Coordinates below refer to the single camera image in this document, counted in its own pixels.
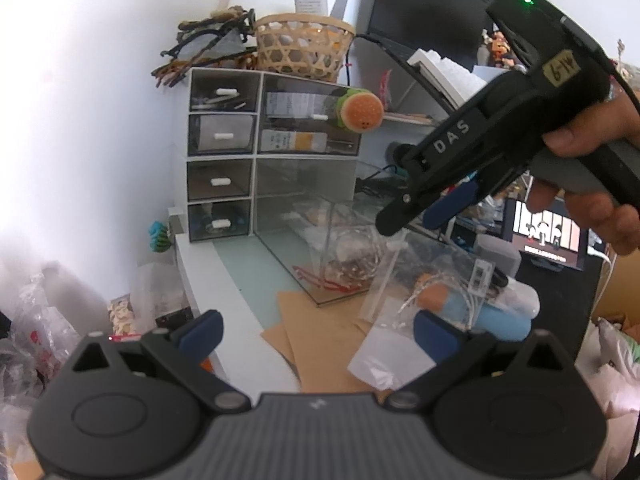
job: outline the screw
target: screw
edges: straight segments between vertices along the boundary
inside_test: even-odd
[[[214,402],[221,410],[237,410],[246,403],[246,397],[239,392],[223,392],[217,394]]]
[[[420,397],[413,392],[396,392],[389,397],[389,404],[396,410],[412,410],[420,403]]]

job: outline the logo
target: logo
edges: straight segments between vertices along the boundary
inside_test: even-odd
[[[447,140],[449,141],[449,146],[453,146],[453,143],[460,138],[459,134],[466,134],[469,131],[469,125],[466,124],[465,121],[458,121],[458,124],[456,124],[456,128],[458,130],[457,134],[452,131],[447,132]],[[438,153],[444,153],[447,151],[447,143],[442,139],[436,140],[433,143],[433,147]]]

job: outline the barcode label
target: barcode label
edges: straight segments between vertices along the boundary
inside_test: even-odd
[[[491,285],[493,275],[494,264],[478,258],[474,264],[474,270],[471,272],[471,278],[466,290],[469,294],[484,298]]]

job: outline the triangular cutout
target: triangular cutout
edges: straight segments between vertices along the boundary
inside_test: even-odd
[[[100,368],[109,368],[109,363],[102,352],[100,343],[90,343],[82,352],[78,362],[76,362],[74,371],[85,372],[87,370],[99,370]]]
[[[527,366],[529,368],[540,368],[543,370],[560,371],[564,369],[551,346],[544,343],[536,346],[536,349],[531,353]]]

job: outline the yellow label sticker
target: yellow label sticker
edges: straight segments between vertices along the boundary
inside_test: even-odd
[[[563,50],[543,67],[545,77],[556,88],[569,81],[580,70],[574,51],[568,49]]]

